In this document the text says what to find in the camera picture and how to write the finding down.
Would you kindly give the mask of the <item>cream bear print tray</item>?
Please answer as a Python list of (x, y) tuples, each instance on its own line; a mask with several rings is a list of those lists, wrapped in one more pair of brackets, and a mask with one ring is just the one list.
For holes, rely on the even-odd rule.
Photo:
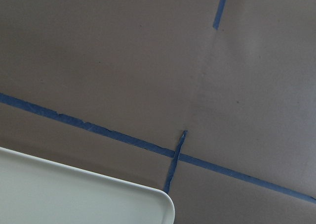
[(0, 150), (3, 224), (171, 224), (175, 208), (163, 191)]

